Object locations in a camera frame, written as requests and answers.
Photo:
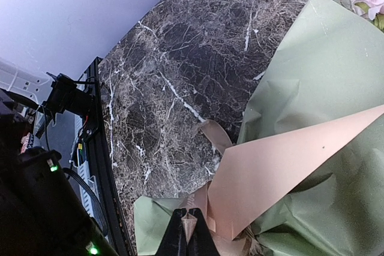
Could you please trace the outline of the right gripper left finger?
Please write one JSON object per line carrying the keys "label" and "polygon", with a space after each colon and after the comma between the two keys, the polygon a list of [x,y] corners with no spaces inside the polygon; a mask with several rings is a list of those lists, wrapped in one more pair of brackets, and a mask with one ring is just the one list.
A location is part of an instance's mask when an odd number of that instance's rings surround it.
{"label": "right gripper left finger", "polygon": [[187,214],[186,208],[175,209],[172,213],[156,256],[186,256],[187,239],[182,218]]}

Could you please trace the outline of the green and pink wrapping paper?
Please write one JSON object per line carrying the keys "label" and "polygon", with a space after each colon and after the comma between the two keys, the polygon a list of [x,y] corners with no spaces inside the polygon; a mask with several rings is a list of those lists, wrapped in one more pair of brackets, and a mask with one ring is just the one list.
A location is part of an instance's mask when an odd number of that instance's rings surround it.
{"label": "green and pink wrapping paper", "polygon": [[[134,202],[137,253],[155,255],[184,198]],[[262,255],[383,252],[383,33],[308,0],[278,46],[208,188],[215,232],[251,227]]]}

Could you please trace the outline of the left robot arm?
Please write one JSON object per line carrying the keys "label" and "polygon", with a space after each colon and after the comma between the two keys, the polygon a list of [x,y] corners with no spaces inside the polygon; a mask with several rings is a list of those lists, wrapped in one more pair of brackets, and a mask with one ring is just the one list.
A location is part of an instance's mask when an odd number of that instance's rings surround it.
{"label": "left robot arm", "polygon": [[[1,254],[130,255],[112,171],[107,166],[96,58],[79,80],[50,75],[42,105],[1,91]],[[81,118],[72,162],[34,143],[32,124],[18,105],[42,114],[38,135],[57,114]]]}

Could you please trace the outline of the tan ribbon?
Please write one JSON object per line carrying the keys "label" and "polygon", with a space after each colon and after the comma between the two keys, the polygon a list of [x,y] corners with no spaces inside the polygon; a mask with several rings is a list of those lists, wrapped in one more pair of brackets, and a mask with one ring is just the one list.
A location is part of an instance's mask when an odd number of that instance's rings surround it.
{"label": "tan ribbon", "polygon": [[[202,132],[220,155],[227,148],[233,146],[227,132],[216,121],[204,121],[197,126],[196,131]],[[201,223],[205,224],[208,229],[208,235],[204,239],[213,242],[219,255],[262,255],[262,247],[255,239],[250,226],[245,228],[233,240],[227,240],[215,232],[215,221],[210,216],[208,201],[208,188],[212,180],[213,177],[210,176],[204,185],[185,197],[179,206],[187,210],[187,215],[182,217],[187,242],[192,242],[192,236],[197,232],[197,225]]]}

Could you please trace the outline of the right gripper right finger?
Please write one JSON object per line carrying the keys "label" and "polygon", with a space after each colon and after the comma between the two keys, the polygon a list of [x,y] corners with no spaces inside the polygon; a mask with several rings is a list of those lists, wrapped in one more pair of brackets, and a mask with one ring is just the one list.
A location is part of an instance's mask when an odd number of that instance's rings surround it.
{"label": "right gripper right finger", "polygon": [[202,211],[198,208],[193,208],[188,213],[197,219],[196,226],[188,243],[188,255],[219,256],[220,254],[212,239]]}

